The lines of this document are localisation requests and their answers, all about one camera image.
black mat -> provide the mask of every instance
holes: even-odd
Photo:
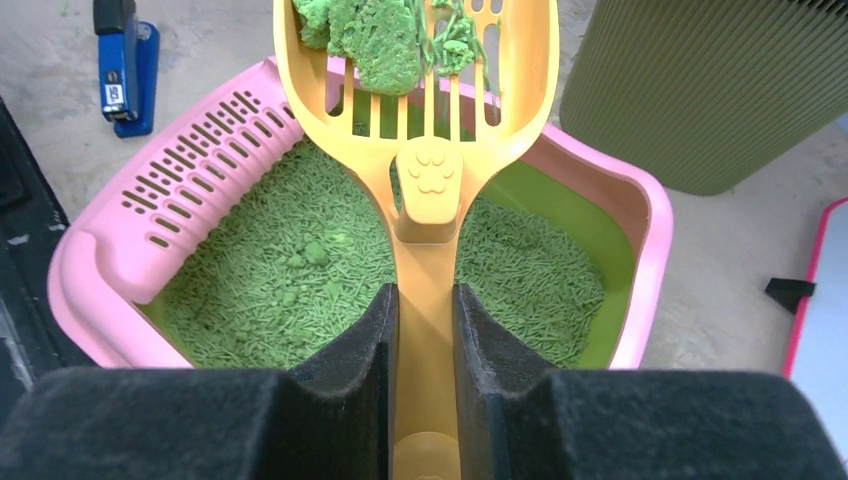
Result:
[[[47,269],[68,225],[0,98],[0,424],[45,373],[93,365],[47,305]]]

paw print emblem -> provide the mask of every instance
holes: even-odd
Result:
[[[421,193],[441,194],[456,171],[455,154],[438,148],[424,148],[415,153],[417,161],[409,162],[409,175],[418,180]]]

litter box vent slot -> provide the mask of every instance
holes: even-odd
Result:
[[[202,136],[203,136],[203,138],[205,138],[206,140],[208,140],[209,142],[211,142],[213,145],[220,145],[220,144],[221,144],[221,142],[220,142],[220,141],[218,141],[218,139],[217,139],[217,138],[215,138],[215,135],[212,135],[211,133],[209,133],[209,130],[208,130],[208,129],[211,129],[211,128],[212,128],[212,124],[210,124],[209,122],[204,122],[203,126],[204,126],[204,127],[206,127],[206,128],[203,128],[203,127],[201,127],[200,125],[198,125],[198,124],[196,124],[196,123],[191,124],[191,128],[193,128],[193,129],[194,129],[194,131],[196,131],[197,133],[199,133],[200,135],[202,135]]]
[[[173,224],[173,223],[169,222],[168,220],[165,220],[164,218],[161,218],[161,217],[156,217],[154,222],[156,222],[156,224],[159,225],[160,227],[163,227],[163,228],[165,228],[168,231],[173,232],[173,233],[180,233],[182,231],[180,229],[180,227],[178,227],[177,225],[175,225],[175,224]]]
[[[151,203],[150,201],[142,198],[141,196],[129,191],[124,190],[121,192],[126,200],[121,202],[121,205],[124,208],[135,208],[135,213],[142,214],[148,210],[156,210],[156,204]]]
[[[183,142],[183,144],[184,144],[186,147],[188,147],[188,148],[190,148],[190,149],[194,150],[194,151],[195,151],[198,155],[200,155],[201,157],[205,157],[205,156],[206,156],[206,150],[203,150],[203,149],[202,149],[201,147],[199,147],[196,143],[194,143],[194,142],[198,141],[198,140],[200,139],[200,137],[198,137],[198,136],[197,136],[197,134],[196,134],[196,133],[194,133],[194,132],[192,132],[192,133],[189,135],[189,137],[191,138],[191,140],[189,140],[188,138],[186,138],[186,137],[184,137],[184,136],[182,136],[182,135],[178,136],[177,138],[179,139],[179,141]],[[207,148],[209,147],[209,142],[207,142],[207,141],[203,140],[201,143],[202,143],[202,144],[203,144],[203,143],[205,143],[205,144],[206,144],[206,145],[205,145],[205,147],[207,147]]]
[[[206,168],[206,171],[207,171],[207,172],[211,173],[211,174],[212,174],[215,178],[217,178],[218,180],[223,181],[223,180],[226,180],[226,179],[227,179],[226,175],[224,175],[224,174],[223,174],[220,170],[218,170],[217,168],[213,167],[212,165],[208,165],[208,164],[207,164],[207,165],[204,165],[204,167]]]
[[[161,248],[168,248],[171,246],[164,238],[158,237],[156,235],[149,235],[147,237],[147,241]]]
[[[251,135],[250,132],[241,132],[241,136],[244,137],[248,142],[250,142],[251,145],[253,145],[256,148],[259,148],[259,147],[262,146],[262,144],[259,143],[259,140],[257,140],[256,137]]]
[[[200,188],[206,190],[207,192],[215,193],[215,188],[212,187],[212,185],[209,185],[208,183],[206,183],[206,181],[203,180],[202,178],[200,178],[196,175],[192,175],[191,181],[194,182],[195,184],[197,184]]]
[[[233,96],[236,97],[236,99],[238,99],[238,101],[240,101],[242,104],[244,104],[244,106],[247,107],[247,109],[250,110],[251,112],[259,113],[259,110],[256,109],[256,106],[254,106],[253,103],[251,103],[250,100],[245,98],[245,96],[242,95],[241,93],[233,92]]]
[[[179,193],[182,197],[186,198],[188,201],[197,205],[198,207],[203,206],[203,200],[201,200],[200,197],[192,193],[190,190],[185,188],[178,188],[177,193]]]
[[[224,116],[224,112],[219,111],[219,112],[218,112],[218,117],[223,118],[223,116]],[[208,113],[208,112],[206,113],[206,118],[208,118],[208,119],[209,119],[212,123],[214,123],[215,125],[217,125],[217,126],[218,126],[218,128],[220,128],[220,129],[221,129],[221,130],[223,130],[224,132],[226,132],[226,133],[228,133],[228,134],[232,134],[232,133],[233,133],[232,129],[230,129],[230,127],[228,127],[227,125],[225,125],[224,120],[221,120],[220,118],[216,118],[216,117],[215,117],[215,115],[213,115],[213,114],[211,114],[211,113]],[[221,130],[213,130],[213,131],[212,131],[212,133],[214,133],[216,137],[220,137],[221,135],[223,135],[223,134],[221,133]]]
[[[255,120],[253,122],[253,125],[256,127],[257,130],[262,132],[266,137],[272,138],[274,136],[274,134],[271,133],[271,130],[268,128],[268,126],[265,125],[264,123],[262,123],[261,121]]]
[[[183,164],[183,166],[185,166],[185,167],[187,167],[187,168],[191,168],[192,170],[195,168],[194,163],[192,163],[192,162],[190,162],[190,161],[186,160],[186,159],[185,159],[182,155],[180,155],[180,154],[178,154],[177,152],[175,152],[175,151],[171,150],[170,148],[166,148],[166,149],[165,149],[165,153],[166,153],[168,156],[170,156],[172,159],[174,159],[174,160],[176,160],[177,162],[179,162],[179,163]],[[171,163],[170,163],[170,162],[168,162],[167,160],[165,161],[165,165],[170,165],[170,164],[171,164]]]
[[[156,170],[155,172],[150,172],[150,177],[151,178],[161,178],[160,181],[161,181],[162,185],[165,185],[166,187],[171,184],[171,180],[173,180],[175,182],[182,182],[183,181],[183,177],[172,172],[170,169],[163,167],[158,162],[150,162],[150,166],[153,167]]]
[[[177,215],[185,218],[186,220],[191,220],[191,217],[192,217],[191,213],[189,213],[188,210],[177,205],[176,203],[168,202],[168,203],[165,204],[165,206],[168,208],[168,210],[176,213]]]
[[[219,153],[216,157],[218,157],[218,160],[220,160],[224,165],[232,168],[233,170],[238,169],[238,164],[233,161],[232,158],[228,157],[226,153]]]
[[[230,142],[230,148],[232,148],[236,153],[241,155],[244,158],[250,157],[250,154],[247,153],[247,149],[238,144],[235,140]]]
[[[236,102],[235,100],[233,100],[231,103],[235,104],[234,106],[238,106],[238,102]],[[235,122],[244,123],[244,117],[236,113],[236,111],[230,108],[230,106],[227,105],[226,102],[221,102],[219,103],[219,105],[221,105],[221,108],[224,109],[224,112],[229,113],[232,117],[227,119],[227,124],[235,125]],[[222,113],[223,112],[218,112],[218,116],[223,117],[224,115],[222,115]]]
[[[271,121],[272,121],[272,122],[274,122],[274,124],[275,124],[277,127],[279,127],[279,128],[285,128],[285,124],[284,124],[284,123],[283,123],[283,121],[280,119],[280,117],[278,117],[278,116],[277,116],[277,114],[276,114],[276,113],[274,113],[274,111],[273,111],[273,110],[268,110],[267,112],[265,112],[265,115],[267,115],[267,116],[268,116],[268,118],[270,118],[270,119],[271,119]]]
[[[171,192],[170,192],[170,191],[168,191],[168,190],[166,190],[165,188],[163,188],[163,187],[161,187],[161,186],[159,186],[159,185],[157,185],[157,184],[155,184],[155,183],[151,182],[149,179],[144,178],[144,177],[142,177],[141,175],[139,175],[139,176],[135,177],[135,179],[136,179],[136,180],[138,180],[138,183],[140,183],[140,184],[142,184],[142,185],[146,186],[147,188],[149,188],[149,189],[151,189],[151,190],[153,190],[153,191],[155,191],[155,192],[158,192],[158,193],[159,193],[159,194],[161,194],[161,195],[168,196],[168,195],[170,195],[170,194],[171,194]]]

litter box rim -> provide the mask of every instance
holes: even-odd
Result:
[[[332,59],[328,64],[332,73],[338,74],[338,62]],[[98,365],[107,368],[141,367],[141,368],[187,368],[192,365],[159,333],[148,319],[136,308],[117,293],[116,289],[98,270],[95,258],[89,255],[92,264],[83,264],[78,261],[76,251],[70,250],[80,248],[76,245],[90,243],[88,248],[96,247],[97,238],[86,232],[86,225],[91,222],[94,215],[106,202],[113,201],[116,191],[122,188],[121,181],[131,175],[138,165],[149,162],[145,156],[146,151],[152,144],[161,143],[162,136],[173,135],[175,129],[182,128],[185,119],[188,118],[199,106],[207,103],[210,97],[219,95],[222,90],[232,89],[238,86],[240,81],[251,78],[252,75],[263,66],[275,65],[275,58],[257,63],[248,70],[239,74],[232,80],[226,82],[209,96],[204,97],[197,105],[190,108],[186,114],[175,120],[156,138],[152,139],[147,146],[143,147],[133,159],[107,183],[107,185],[95,196],[91,203],[83,210],[77,221],[73,222],[65,232],[60,241],[48,273],[48,300],[56,317],[57,323],[63,331],[74,341],[92,360]],[[279,85],[268,85],[268,88],[280,88]],[[469,85],[461,85],[462,96],[473,97],[474,89]],[[633,185],[643,195],[648,206],[648,219],[645,231],[639,238],[638,245],[631,239],[635,257],[635,271],[630,288],[629,301],[625,318],[616,342],[612,358],[609,363],[610,369],[638,368],[645,351],[648,336],[650,334],[657,302],[665,273],[668,259],[671,235],[673,229],[671,204],[668,196],[659,182],[647,172],[629,165],[625,162],[605,155],[591,147],[582,144],[570,137],[555,126],[547,124],[538,141],[547,140],[557,145],[563,152],[569,154],[572,160],[596,169],[605,175]],[[576,191],[578,194],[592,200],[591,186],[574,186],[564,184],[566,188]],[[620,224],[620,219],[610,216]],[[69,239],[90,237],[90,240],[74,242]],[[101,303],[89,305],[90,311],[110,311],[113,322],[120,322],[121,328],[132,331],[134,335],[121,335],[124,342],[116,342],[114,338],[105,338],[102,332],[98,332],[88,318],[71,308],[71,303],[66,295],[74,291],[74,284],[88,283]]]

ribbed container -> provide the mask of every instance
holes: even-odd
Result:
[[[848,111],[846,0],[599,0],[562,128],[696,195]]]

